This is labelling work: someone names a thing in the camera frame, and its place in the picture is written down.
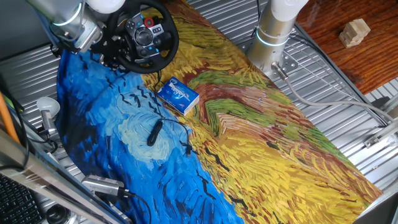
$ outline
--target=wooden table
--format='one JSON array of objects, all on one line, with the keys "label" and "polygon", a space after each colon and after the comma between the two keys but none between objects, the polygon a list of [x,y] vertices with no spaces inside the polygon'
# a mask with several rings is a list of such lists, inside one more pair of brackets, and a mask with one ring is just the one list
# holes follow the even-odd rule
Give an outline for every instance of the wooden table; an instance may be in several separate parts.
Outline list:
[{"label": "wooden table", "polygon": [[[361,44],[345,49],[338,36],[359,18],[371,31]],[[396,1],[310,0],[297,21],[363,94],[398,77]]]}]

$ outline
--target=blue box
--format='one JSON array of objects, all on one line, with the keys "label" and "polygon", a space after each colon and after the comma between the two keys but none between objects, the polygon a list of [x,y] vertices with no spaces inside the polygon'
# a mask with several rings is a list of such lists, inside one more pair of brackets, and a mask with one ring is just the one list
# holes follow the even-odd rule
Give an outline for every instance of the blue box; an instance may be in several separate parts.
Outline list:
[{"label": "blue box", "polygon": [[175,77],[167,81],[157,95],[184,116],[199,102],[199,94]]}]

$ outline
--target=screw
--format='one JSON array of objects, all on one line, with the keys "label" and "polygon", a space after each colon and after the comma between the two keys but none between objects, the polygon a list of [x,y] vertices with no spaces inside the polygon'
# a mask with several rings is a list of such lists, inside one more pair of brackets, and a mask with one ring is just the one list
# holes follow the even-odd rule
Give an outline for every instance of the screw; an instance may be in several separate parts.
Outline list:
[{"label": "screw", "polygon": [[58,50],[58,47],[55,46],[55,45],[53,45],[52,48],[51,48],[51,50],[54,51],[54,52],[56,52],[56,51]]}]

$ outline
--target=metal clamp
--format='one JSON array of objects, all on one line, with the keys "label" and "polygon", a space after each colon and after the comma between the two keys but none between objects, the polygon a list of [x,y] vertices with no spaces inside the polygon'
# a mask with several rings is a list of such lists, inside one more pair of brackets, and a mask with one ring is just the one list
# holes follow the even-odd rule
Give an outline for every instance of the metal clamp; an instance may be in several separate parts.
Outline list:
[{"label": "metal clamp", "polygon": [[374,136],[363,142],[367,148],[370,148],[371,146],[391,137],[394,136],[396,139],[398,139],[398,121],[395,121],[385,127],[383,130],[379,131],[376,133]]},{"label": "metal clamp", "polygon": [[278,73],[279,77],[281,80],[285,81],[289,77],[287,76],[286,72],[283,71],[283,69],[279,66],[277,62],[273,62],[271,64],[271,69],[273,69],[274,72]]}]

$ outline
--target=steering wheel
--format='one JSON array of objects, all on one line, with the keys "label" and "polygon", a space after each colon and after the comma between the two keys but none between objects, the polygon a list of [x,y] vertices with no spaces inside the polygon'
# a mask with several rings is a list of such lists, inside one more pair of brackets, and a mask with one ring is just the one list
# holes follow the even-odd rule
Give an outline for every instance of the steering wheel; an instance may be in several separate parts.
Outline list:
[{"label": "steering wheel", "polygon": [[[142,5],[155,8],[163,19],[156,24],[152,18],[144,18],[140,10]],[[173,60],[179,43],[177,28],[169,11],[156,0],[127,0],[122,8],[110,15],[107,24],[110,32],[116,32],[123,13],[129,15],[124,25],[125,32],[122,31],[129,53],[118,54],[116,60],[127,70],[137,73],[162,70]],[[165,57],[160,54],[162,50],[169,51]]]}]

